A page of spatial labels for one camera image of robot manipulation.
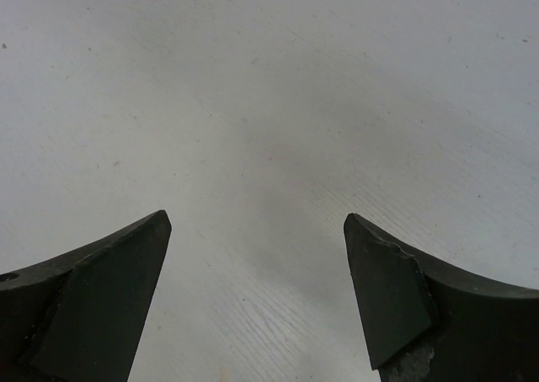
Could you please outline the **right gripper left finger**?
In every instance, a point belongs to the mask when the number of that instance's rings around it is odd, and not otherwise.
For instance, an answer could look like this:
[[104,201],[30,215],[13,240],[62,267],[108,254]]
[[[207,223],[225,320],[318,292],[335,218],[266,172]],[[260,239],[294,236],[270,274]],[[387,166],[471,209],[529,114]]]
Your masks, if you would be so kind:
[[126,381],[168,250],[156,211],[1,276],[3,381]]

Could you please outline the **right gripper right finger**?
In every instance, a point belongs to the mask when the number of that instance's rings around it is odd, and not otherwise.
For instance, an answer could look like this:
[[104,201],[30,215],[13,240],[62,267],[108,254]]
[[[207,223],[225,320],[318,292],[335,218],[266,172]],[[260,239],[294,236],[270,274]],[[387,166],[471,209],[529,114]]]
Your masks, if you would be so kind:
[[344,238],[372,369],[383,381],[535,381],[538,293],[488,279],[348,215]]

